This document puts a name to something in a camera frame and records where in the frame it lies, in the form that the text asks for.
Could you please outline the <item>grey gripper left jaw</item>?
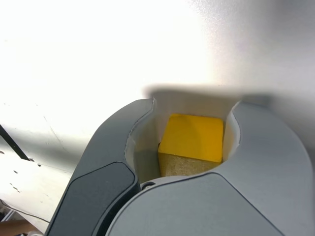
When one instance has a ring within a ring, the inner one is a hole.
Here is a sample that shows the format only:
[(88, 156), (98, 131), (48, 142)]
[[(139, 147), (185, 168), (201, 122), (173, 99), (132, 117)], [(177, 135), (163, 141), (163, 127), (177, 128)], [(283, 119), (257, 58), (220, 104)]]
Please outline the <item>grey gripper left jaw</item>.
[(160, 176), (155, 99), (124, 106), (93, 134), (46, 230), (103, 236), (144, 182)]

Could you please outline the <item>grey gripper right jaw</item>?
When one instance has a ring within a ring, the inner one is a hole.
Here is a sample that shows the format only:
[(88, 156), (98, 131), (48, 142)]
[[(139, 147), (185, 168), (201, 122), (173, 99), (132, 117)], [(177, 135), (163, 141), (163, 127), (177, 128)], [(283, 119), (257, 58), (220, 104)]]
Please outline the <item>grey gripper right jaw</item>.
[[(246, 102), (174, 113), (223, 119), (224, 162), (190, 177), (168, 177), (133, 196), (106, 235), (308, 236), (311, 161), (298, 136), (269, 109)], [(171, 115), (156, 108), (157, 126)]]

